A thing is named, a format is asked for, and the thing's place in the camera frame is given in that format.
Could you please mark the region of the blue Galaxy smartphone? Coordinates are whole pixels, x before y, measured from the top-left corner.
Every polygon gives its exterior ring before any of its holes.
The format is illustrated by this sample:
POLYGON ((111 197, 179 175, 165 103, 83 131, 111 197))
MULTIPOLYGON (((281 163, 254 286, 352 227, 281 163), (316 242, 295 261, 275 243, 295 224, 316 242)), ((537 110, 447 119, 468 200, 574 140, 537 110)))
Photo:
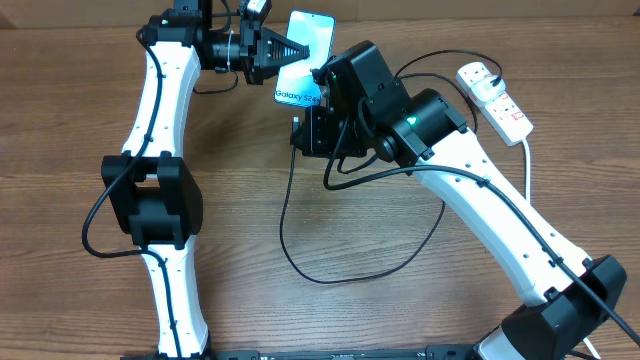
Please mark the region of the blue Galaxy smartphone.
POLYGON ((322 92, 314 82, 312 69, 328 60, 334 39, 336 20, 330 15, 294 10, 289 18, 286 38, 307 46, 309 56, 279 70, 274 101, 290 106, 319 105, 322 92))

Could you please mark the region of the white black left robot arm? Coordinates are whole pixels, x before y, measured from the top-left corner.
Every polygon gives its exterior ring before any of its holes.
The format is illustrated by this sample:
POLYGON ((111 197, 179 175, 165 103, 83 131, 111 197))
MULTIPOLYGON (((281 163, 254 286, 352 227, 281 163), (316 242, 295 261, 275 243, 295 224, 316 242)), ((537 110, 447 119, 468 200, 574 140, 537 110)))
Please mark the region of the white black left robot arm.
POLYGON ((203 196, 184 160, 189 104, 204 70, 231 73, 260 85, 279 69, 309 57, 301 45, 265 27, 268 1, 242 1, 225 18, 239 20, 214 28, 207 0, 176 1, 152 16, 136 33, 146 54, 146 75, 136 120, 120 154, 104 157, 104 192, 87 215, 82 244, 98 258, 88 239, 91 221, 110 202, 150 277, 159 321, 154 359, 211 359, 210 331, 201 310, 195 243, 203 225, 203 196))

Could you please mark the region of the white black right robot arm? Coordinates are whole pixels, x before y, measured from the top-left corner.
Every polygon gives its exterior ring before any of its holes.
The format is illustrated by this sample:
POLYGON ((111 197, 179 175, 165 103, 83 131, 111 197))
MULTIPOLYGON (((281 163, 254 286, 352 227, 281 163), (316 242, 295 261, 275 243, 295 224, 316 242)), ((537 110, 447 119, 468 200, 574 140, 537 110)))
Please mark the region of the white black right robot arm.
POLYGON ((606 321, 627 275, 561 236, 489 160, 474 127, 436 90, 416 95, 377 47, 361 42, 332 57, 303 47, 305 74, 322 93, 293 129, 296 152, 334 162, 368 150, 392 174, 416 178, 465 222, 514 286, 520 307, 460 359, 561 359, 606 321))

